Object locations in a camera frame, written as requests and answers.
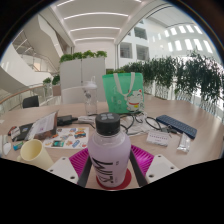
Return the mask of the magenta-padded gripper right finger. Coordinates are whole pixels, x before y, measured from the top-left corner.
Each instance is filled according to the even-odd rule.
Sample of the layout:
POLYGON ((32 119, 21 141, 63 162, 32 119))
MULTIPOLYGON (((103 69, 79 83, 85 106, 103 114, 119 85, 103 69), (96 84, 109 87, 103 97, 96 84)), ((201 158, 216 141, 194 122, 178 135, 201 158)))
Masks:
POLYGON ((140 187, 178 171, 162 154, 152 155, 134 145, 131 146, 130 161, 140 187))

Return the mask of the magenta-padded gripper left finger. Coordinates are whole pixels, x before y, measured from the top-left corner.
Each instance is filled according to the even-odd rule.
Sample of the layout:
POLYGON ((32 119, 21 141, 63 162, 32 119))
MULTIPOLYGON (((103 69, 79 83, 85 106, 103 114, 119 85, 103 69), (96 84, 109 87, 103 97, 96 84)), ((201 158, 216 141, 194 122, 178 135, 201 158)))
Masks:
POLYGON ((90 174, 92 162, 88 149, 85 148, 71 157, 61 157, 48 172, 68 180, 78 186, 85 187, 90 174))

